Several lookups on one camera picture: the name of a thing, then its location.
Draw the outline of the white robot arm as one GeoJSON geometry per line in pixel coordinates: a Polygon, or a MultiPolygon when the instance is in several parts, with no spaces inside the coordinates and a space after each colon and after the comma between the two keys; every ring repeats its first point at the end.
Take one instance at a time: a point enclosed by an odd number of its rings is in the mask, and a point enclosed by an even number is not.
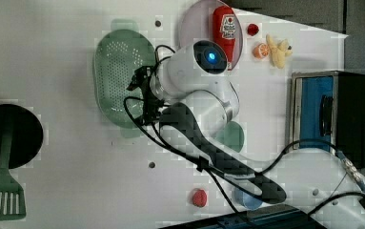
{"type": "Polygon", "coordinates": [[[227,75],[228,59],[212,41],[200,40],[134,71],[127,89],[140,89],[143,113],[134,124],[151,125],[165,149],[269,204],[282,203],[281,186],[257,172],[252,161],[215,140],[239,113],[227,75]]]}

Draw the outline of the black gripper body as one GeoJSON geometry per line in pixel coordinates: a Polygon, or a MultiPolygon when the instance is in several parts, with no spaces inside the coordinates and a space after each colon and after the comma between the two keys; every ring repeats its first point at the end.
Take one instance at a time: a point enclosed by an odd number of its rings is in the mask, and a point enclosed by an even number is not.
{"type": "Polygon", "coordinates": [[[143,95],[143,114],[139,117],[142,125],[154,123],[160,116],[159,109],[164,101],[158,99],[152,92],[150,82],[154,74],[154,66],[142,66],[134,71],[132,81],[127,87],[128,91],[139,88],[143,95]]]}

